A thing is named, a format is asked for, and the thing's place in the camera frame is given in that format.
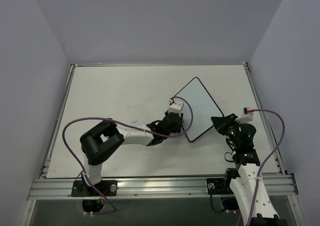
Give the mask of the small black-framed whiteboard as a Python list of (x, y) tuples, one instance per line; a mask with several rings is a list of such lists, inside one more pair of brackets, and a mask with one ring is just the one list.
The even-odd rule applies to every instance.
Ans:
[(175, 100), (183, 98), (184, 122), (182, 130), (189, 142), (194, 142), (213, 128), (211, 117), (223, 117), (224, 114), (204, 84), (198, 77), (189, 81), (176, 95)]

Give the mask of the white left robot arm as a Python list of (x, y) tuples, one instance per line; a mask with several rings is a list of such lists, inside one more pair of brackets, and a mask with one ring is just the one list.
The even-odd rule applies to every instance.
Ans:
[(102, 121), (80, 137), (81, 150), (86, 156), (83, 173), (83, 190), (90, 196), (100, 192), (102, 164), (121, 145), (154, 146), (161, 144), (173, 133), (180, 133), (182, 113), (165, 113), (160, 121), (153, 121), (142, 130), (127, 130), (117, 123)]

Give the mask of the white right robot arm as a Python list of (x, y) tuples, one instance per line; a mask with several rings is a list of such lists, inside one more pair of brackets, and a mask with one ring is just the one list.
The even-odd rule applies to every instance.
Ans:
[(232, 160), (235, 168), (228, 168), (222, 180), (223, 189), (233, 193), (245, 226), (287, 226), (272, 205), (262, 178), (262, 169), (273, 155), (271, 152), (260, 161), (254, 149), (254, 110), (248, 110), (241, 117), (230, 114), (224, 117), (212, 116), (216, 131), (225, 136), (233, 146)]

